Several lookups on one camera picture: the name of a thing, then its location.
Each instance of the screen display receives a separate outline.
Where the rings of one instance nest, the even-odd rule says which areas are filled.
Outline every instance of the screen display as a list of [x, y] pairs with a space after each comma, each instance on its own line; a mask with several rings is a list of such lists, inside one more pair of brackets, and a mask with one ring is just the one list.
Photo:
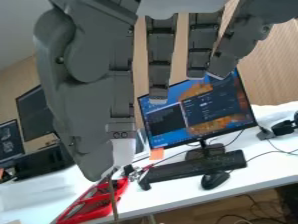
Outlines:
[[17, 121], [11, 120], [0, 124], [0, 162], [14, 158], [23, 153]]
[[53, 129], [53, 115], [47, 108], [43, 90], [37, 86], [15, 99], [23, 141], [30, 141]]
[[236, 69], [224, 80], [204, 76], [168, 88], [167, 102], [152, 105], [138, 98], [151, 148], [186, 142], [255, 126], [255, 119]]

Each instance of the monitor screen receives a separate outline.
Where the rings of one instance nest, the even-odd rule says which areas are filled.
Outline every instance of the monitor screen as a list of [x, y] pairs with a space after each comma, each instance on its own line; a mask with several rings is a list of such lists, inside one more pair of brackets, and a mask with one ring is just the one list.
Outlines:
[[54, 131], [53, 115], [47, 108], [43, 90], [37, 86], [15, 99], [23, 141]]
[[138, 97], [150, 148], [170, 148], [256, 125], [236, 69], [224, 80], [204, 76], [168, 88], [167, 102]]
[[23, 153], [17, 121], [11, 120], [0, 124], [0, 167], [2, 167], [2, 162]]

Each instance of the red object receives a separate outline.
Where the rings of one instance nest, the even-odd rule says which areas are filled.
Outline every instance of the red object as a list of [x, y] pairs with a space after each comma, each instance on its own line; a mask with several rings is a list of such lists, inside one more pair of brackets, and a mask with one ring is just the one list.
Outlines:
[[[127, 178], [112, 181], [114, 200], [127, 187]], [[74, 224], [107, 216], [111, 212], [108, 183], [91, 186], [57, 218], [57, 224]]]

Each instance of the black mouse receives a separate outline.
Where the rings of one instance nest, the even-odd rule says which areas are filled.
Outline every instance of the black mouse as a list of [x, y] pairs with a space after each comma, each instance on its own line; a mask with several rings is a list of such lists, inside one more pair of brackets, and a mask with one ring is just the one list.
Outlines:
[[212, 174], [204, 174], [202, 177], [202, 188], [204, 190], [211, 190], [216, 186], [219, 186], [227, 179], [229, 178], [229, 174], [224, 171], [218, 171]]

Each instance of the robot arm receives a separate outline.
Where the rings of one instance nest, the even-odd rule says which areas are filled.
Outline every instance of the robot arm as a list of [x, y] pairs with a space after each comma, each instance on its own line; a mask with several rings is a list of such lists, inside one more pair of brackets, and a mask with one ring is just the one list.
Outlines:
[[188, 15], [187, 77], [223, 79], [271, 25], [298, 15], [296, 0], [240, 0], [212, 54], [225, 0], [51, 0], [34, 27], [37, 71], [54, 129], [84, 175], [131, 162], [132, 26], [146, 15], [148, 97], [164, 103], [176, 12]]

